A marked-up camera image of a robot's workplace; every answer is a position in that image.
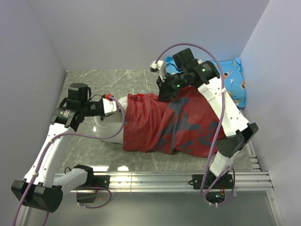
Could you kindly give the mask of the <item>white pillow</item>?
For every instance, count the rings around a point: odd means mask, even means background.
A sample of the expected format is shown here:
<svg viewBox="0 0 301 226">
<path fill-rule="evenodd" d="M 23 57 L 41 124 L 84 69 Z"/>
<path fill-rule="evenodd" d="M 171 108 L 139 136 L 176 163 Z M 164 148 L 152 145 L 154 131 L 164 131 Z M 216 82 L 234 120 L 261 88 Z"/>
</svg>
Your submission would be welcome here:
<svg viewBox="0 0 301 226">
<path fill-rule="evenodd" d="M 122 124 L 122 112 L 114 113 L 113 115 L 104 118 L 102 121 L 100 116 L 94 117 L 96 135 L 98 137 L 108 137 L 114 135 Z M 108 139 L 103 139 L 104 142 L 123 144 L 124 129 L 116 136 Z"/>
</svg>

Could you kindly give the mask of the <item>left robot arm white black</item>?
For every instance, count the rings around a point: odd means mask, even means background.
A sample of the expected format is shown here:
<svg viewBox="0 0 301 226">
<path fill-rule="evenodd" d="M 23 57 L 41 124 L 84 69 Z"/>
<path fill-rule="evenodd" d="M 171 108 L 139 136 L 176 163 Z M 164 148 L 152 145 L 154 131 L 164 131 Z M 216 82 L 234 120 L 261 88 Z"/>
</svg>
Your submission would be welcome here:
<svg viewBox="0 0 301 226">
<path fill-rule="evenodd" d="M 73 83 L 68 96 L 53 112 L 45 143 L 23 180 L 15 180 L 11 190 L 20 206 L 55 212 L 63 196 L 75 188 L 90 189 L 95 185 L 93 168 L 76 165 L 71 172 L 55 179 L 66 145 L 76 136 L 86 117 L 103 116 L 103 105 L 91 101 L 91 89 L 84 83 Z"/>
</svg>

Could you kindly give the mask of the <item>red pillowcase with grey print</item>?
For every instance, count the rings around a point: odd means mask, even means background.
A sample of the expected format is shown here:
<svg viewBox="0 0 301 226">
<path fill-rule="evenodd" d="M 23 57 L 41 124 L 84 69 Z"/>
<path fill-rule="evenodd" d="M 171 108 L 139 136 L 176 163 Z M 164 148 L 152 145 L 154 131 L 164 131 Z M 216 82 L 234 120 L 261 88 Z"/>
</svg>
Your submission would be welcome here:
<svg viewBox="0 0 301 226">
<path fill-rule="evenodd" d="M 206 158 L 219 119 L 207 100 L 194 87 L 179 91 L 171 102 L 158 96 L 128 94 L 123 135 L 126 152 L 181 152 Z"/>
</svg>

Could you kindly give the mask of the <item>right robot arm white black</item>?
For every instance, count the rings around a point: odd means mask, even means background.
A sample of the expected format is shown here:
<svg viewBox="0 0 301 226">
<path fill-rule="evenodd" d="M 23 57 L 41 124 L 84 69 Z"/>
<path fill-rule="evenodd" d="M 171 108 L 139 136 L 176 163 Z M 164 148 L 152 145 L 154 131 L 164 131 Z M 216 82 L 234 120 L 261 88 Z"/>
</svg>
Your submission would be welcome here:
<svg viewBox="0 0 301 226">
<path fill-rule="evenodd" d="M 209 154 L 217 148 L 212 163 L 208 164 L 203 181 L 210 187 L 218 188 L 223 184 L 225 175 L 232 166 L 237 153 L 258 132 L 256 123 L 250 123 L 237 108 L 224 86 L 224 76 L 220 63 L 212 61 L 200 62 L 190 48 L 173 55 L 177 72 L 166 71 L 167 64 L 157 58 L 150 65 L 152 72 L 159 73 L 159 101 L 171 101 L 176 98 L 182 88 L 194 86 L 206 99 L 218 117 L 218 125 L 210 146 Z"/>
</svg>

